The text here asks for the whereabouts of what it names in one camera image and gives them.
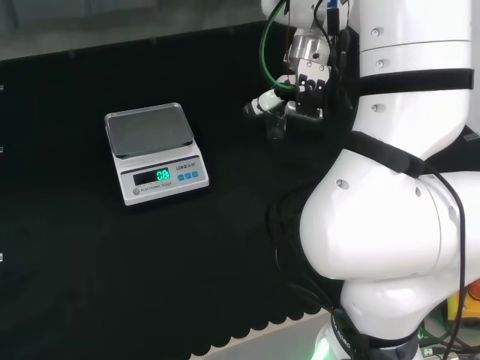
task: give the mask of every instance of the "black cable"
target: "black cable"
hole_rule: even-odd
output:
[[[432,166],[424,162],[424,165],[427,170],[434,174],[440,182],[447,188],[450,194],[453,196],[455,202],[457,203],[459,218],[460,218],[460,289],[459,289],[459,299],[458,299],[458,310],[457,310],[457,319],[455,320],[455,326],[453,333],[451,334],[450,342],[445,350],[442,360],[447,360],[449,358],[449,353],[452,351],[453,346],[455,345],[455,340],[457,340],[458,332],[460,330],[462,313],[464,311],[465,305],[465,295],[467,291],[465,290],[465,210],[464,204],[460,197],[457,194],[457,191],[450,185],[448,181]]]
[[[430,332],[428,332],[425,328],[423,328],[424,333],[428,336],[430,341],[423,341],[420,340],[420,347],[430,347],[435,344],[443,345],[444,347],[447,347],[449,343],[444,341],[448,336],[450,336],[450,329],[447,330],[445,334],[443,334],[440,337],[432,335]],[[455,351],[470,351],[470,353],[480,353],[480,346],[472,346],[469,345],[468,343],[463,342],[460,340],[458,337],[455,340],[455,342],[459,343],[460,345],[454,345]]]
[[[323,28],[323,26],[320,25],[320,21],[318,21],[317,17],[317,11],[320,5],[322,4],[323,0],[318,0],[318,2],[315,5],[315,8],[313,9],[313,18],[315,19],[316,25],[320,28],[320,31],[322,32],[323,36],[327,39],[328,47],[331,49],[332,48],[332,42],[330,41],[329,34],[327,34],[327,31]]]

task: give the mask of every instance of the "electronic scale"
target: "electronic scale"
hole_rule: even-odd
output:
[[[209,175],[178,103],[105,116],[125,205],[209,186]]]

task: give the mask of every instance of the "black surface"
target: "black surface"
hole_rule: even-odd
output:
[[[289,123],[273,143],[261,121],[244,120],[243,106],[267,89],[262,29],[0,64],[0,358],[186,359],[311,311],[277,270],[264,214],[325,174],[352,114]],[[284,33],[272,27],[267,42],[274,76]],[[185,111],[211,185],[127,208],[104,116],[170,102]],[[474,150],[459,139],[432,164],[479,170],[463,156]]]

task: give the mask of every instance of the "screw hole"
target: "screw hole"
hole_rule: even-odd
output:
[[[350,184],[346,181],[346,180],[341,180],[341,179],[338,179],[336,181],[336,184],[337,186],[342,189],[342,190],[348,190],[350,189]]]
[[[448,207],[448,217],[450,218],[451,221],[454,223],[457,223],[457,212],[453,208],[453,206]]]

